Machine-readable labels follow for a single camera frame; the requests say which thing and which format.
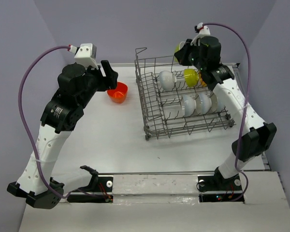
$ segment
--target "white connector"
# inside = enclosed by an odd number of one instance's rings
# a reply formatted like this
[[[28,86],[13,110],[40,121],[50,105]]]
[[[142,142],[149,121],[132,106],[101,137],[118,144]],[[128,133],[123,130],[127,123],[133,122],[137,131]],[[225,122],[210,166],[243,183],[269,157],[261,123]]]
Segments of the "white connector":
[[[203,38],[204,36],[210,36],[211,32],[209,31],[208,26],[203,26],[203,23],[199,23],[197,25],[197,29],[199,29],[199,33],[193,38],[191,41],[190,45],[196,45],[197,39],[198,38]]]
[[[74,56],[75,62],[83,65],[85,68],[91,66],[94,69],[99,69],[95,60],[96,52],[97,47],[92,43],[83,43]]]

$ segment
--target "metal wire basket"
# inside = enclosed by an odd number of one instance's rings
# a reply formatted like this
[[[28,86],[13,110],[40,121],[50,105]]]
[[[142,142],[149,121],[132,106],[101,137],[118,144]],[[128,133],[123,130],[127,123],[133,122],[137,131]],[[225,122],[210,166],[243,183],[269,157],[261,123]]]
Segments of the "metal wire basket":
[[[234,120],[224,108],[220,112],[207,113],[204,115],[194,112],[190,116],[182,113],[182,95],[186,94],[195,98],[196,93],[205,92],[208,96],[213,94],[207,87],[197,85],[189,88],[185,82],[183,70],[174,60],[174,56],[142,58],[138,54],[147,48],[135,49],[135,73],[136,83],[139,90],[141,109],[144,122],[145,139],[160,136],[169,138],[176,134],[208,130],[215,128],[227,129],[234,125]],[[158,80],[160,71],[169,70],[177,77],[176,84],[171,91],[164,91]]]

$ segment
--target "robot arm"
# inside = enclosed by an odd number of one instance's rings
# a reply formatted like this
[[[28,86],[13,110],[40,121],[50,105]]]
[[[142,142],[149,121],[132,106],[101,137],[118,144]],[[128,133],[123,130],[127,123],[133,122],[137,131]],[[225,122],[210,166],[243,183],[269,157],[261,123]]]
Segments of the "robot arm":
[[[76,63],[63,68],[58,76],[59,89],[42,114],[36,142],[39,160],[32,152],[22,175],[7,188],[14,196],[26,198],[26,203],[34,208],[51,209],[60,200],[43,183],[37,162],[45,180],[49,180],[49,185],[61,195],[81,187],[93,188],[98,182],[98,172],[87,166],[66,175],[51,176],[62,146],[84,115],[83,109],[92,96],[97,91],[117,86],[118,73],[112,70],[107,60],[101,61],[106,76],[102,75],[95,61],[96,47],[93,44],[70,45],[69,51],[75,54]]]
[[[195,41],[187,39],[181,50],[174,56],[181,65],[193,65],[201,73],[202,80],[210,91],[214,92],[225,104],[237,125],[241,124],[244,107],[247,107],[242,142],[239,153],[238,168],[242,169],[252,158],[267,150],[276,133],[273,123],[267,124],[248,103],[245,104],[237,81],[231,70],[221,64],[221,44],[216,37],[210,36],[206,26],[195,27],[197,33],[204,31]],[[237,174],[235,155],[238,141],[232,143],[232,152],[226,161],[216,168],[211,185],[228,183]]]

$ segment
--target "purple wall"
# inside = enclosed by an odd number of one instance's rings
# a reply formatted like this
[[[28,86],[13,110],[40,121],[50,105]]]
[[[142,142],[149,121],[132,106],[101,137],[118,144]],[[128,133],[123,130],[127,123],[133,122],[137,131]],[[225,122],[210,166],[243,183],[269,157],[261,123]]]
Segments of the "purple wall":
[[[277,134],[268,150],[271,167],[281,173],[290,205],[290,0],[277,0],[250,46],[250,103]],[[247,73],[247,59],[240,66]]]
[[[35,0],[58,44],[94,43],[97,58],[133,63],[135,48],[147,57],[171,55],[176,45],[195,36],[199,22],[237,28],[250,44],[275,1],[260,0]],[[240,62],[241,42],[226,29],[212,29],[223,44],[225,62]],[[73,58],[64,57],[69,62]]]
[[[30,63],[54,45],[32,0],[0,0],[0,232],[18,231],[25,207],[22,199],[6,191],[22,174],[32,151],[17,108],[19,83]],[[35,136],[64,64],[60,52],[49,55],[25,85],[25,116]]]

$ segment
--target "orange bowl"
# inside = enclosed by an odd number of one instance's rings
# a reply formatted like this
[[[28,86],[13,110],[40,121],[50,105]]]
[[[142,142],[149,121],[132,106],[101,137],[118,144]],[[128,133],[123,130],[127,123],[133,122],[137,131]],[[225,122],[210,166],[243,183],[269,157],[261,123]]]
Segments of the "orange bowl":
[[[113,102],[123,103],[127,97],[128,86],[122,82],[117,82],[116,89],[109,89],[107,91],[108,96]]]

